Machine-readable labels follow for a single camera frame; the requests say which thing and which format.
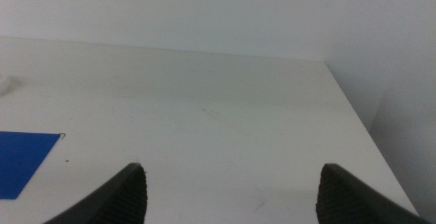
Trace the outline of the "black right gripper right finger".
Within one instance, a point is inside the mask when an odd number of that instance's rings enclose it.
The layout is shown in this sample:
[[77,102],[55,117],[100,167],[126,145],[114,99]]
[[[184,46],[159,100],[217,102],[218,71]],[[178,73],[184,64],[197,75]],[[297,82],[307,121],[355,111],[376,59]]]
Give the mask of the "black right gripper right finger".
[[321,224],[429,224],[335,163],[322,168],[315,211]]

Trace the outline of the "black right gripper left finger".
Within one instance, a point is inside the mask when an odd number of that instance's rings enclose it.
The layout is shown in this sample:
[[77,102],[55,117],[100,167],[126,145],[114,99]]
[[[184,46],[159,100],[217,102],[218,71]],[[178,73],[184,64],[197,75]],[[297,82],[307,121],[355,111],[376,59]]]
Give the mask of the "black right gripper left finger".
[[143,224],[147,200],[144,168],[139,163],[130,163],[46,224]]

